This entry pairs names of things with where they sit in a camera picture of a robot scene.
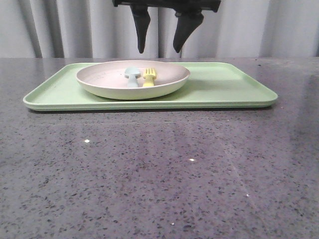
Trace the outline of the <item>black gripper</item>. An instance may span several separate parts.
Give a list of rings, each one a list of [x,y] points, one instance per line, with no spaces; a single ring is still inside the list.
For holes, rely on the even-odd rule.
[[[130,5],[133,15],[138,51],[145,50],[146,36],[151,21],[149,7],[172,8],[176,12],[177,25],[173,39],[173,47],[179,53],[190,35],[202,24],[204,16],[201,10],[217,12],[220,0],[112,0],[113,5]]]

